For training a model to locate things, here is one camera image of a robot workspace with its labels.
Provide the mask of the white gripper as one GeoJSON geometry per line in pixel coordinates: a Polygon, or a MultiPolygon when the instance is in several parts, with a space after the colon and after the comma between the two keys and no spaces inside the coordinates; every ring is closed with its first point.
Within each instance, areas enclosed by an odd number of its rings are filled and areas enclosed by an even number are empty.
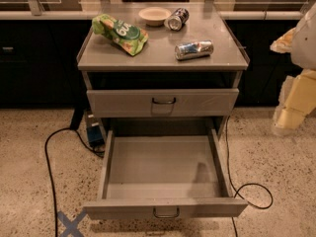
{"type": "Polygon", "coordinates": [[[299,128],[316,109],[316,4],[295,28],[274,40],[270,50],[291,53],[292,63],[304,68],[296,77],[287,76],[281,86],[272,131],[283,136],[299,128]]]}

